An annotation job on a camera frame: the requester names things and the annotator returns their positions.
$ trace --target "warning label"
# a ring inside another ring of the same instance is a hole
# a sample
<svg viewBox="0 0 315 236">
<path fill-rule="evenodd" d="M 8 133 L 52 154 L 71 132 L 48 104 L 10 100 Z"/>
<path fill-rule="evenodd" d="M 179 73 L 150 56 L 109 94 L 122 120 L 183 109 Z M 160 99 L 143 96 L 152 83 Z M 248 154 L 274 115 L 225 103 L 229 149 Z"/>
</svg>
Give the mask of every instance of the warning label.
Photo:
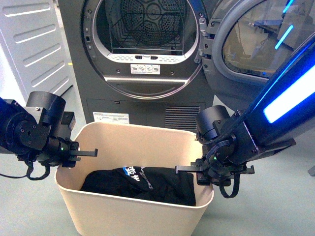
<svg viewBox="0 0 315 236">
<path fill-rule="evenodd" d="M 95 122 L 129 124 L 129 114 L 93 112 L 93 117 Z"/>
<path fill-rule="evenodd" d="M 148 65 L 148 64 L 131 64 L 132 74 L 160 74 L 160 65 Z"/>
</svg>

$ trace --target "beige plastic bin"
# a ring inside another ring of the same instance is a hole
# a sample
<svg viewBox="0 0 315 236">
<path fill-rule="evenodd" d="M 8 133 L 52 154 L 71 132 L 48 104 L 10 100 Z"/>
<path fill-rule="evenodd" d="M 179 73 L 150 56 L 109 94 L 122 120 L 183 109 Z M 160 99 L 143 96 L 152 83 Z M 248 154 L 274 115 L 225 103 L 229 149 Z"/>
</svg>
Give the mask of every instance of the beige plastic bin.
<svg viewBox="0 0 315 236">
<path fill-rule="evenodd" d="M 76 138 L 81 150 L 98 149 L 76 167 L 59 167 L 56 183 L 77 231 L 83 236 L 189 236 L 211 202 L 212 186 L 194 183 L 196 206 L 181 206 L 79 191 L 95 170 L 125 166 L 190 165 L 201 157 L 195 134 L 139 125 L 95 122 Z"/>
</svg>

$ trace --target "ventilation grille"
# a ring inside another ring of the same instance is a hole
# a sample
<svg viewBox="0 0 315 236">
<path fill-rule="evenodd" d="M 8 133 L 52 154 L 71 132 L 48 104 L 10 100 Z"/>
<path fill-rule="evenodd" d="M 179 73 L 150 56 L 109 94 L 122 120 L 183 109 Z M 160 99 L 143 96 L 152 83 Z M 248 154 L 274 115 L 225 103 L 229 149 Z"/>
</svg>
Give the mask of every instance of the ventilation grille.
<svg viewBox="0 0 315 236">
<path fill-rule="evenodd" d="M 196 130 L 196 116 L 200 107 L 168 106 L 165 109 L 165 128 Z"/>
<path fill-rule="evenodd" d="M 170 61 L 170 62 L 176 62 L 176 61 L 181 61 L 180 57 L 176 57 L 176 56 L 160 56 L 159 57 L 160 61 Z"/>
<path fill-rule="evenodd" d="M 116 60 L 126 60 L 130 61 L 133 60 L 133 56 L 126 55 L 126 54 L 111 54 L 111 58 L 116 59 Z"/>
</svg>

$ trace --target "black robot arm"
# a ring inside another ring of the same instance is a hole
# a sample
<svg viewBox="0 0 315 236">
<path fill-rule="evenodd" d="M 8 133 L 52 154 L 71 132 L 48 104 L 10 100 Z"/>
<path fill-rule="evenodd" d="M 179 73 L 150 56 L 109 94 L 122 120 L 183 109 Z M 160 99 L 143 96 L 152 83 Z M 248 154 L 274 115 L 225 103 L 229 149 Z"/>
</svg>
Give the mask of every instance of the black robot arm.
<svg viewBox="0 0 315 236">
<path fill-rule="evenodd" d="M 235 197 L 241 174 L 254 174 L 249 161 L 275 155 L 295 145 L 294 137 L 315 127 L 315 33 L 270 78 L 245 110 L 231 117 L 223 106 L 196 118 L 203 156 L 176 171 L 197 172 L 197 183 L 215 184 L 226 198 Z M 315 168 L 309 170 L 315 176 Z M 231 195 L 225 186 L 234 187 Z"/>
<path fill-rule="evenodd" d="M 46 178 L 51 166 L 74 167 L 78 155 L 97 156 L 97 149 L 79 151 L 79 143 L 71 141 L 75 116 L 64 107 L 61 97 L 48 92 L 32 92 L 26 107 L 0 98 L 0 153 L 16 154 L 31 180 Z M 41 177 L 31 177 L 35 161 L 45 166 Z"/>
</svg>

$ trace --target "open dryer door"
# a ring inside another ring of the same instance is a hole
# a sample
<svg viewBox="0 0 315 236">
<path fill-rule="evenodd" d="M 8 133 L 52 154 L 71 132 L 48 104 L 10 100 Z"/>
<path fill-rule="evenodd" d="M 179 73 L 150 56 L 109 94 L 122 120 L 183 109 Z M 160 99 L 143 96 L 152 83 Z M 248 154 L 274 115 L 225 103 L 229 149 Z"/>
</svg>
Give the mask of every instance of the open dryer door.
<svg viewBox="0 0 315 236">
<path fill-rule="evenodd" d="M 90 63 L 126 96 L 153 100 L 175 94 L 201 69 L 194 60 L 204 12 L 198 1 L 88 0 L 83 39 Z"/>
<path fill-rule="evenodd" d="M 314 0 L 223 0 L 205 32 L 207 81 L 231 109 L 245 109 L 312 33 Z"/>
</svg>

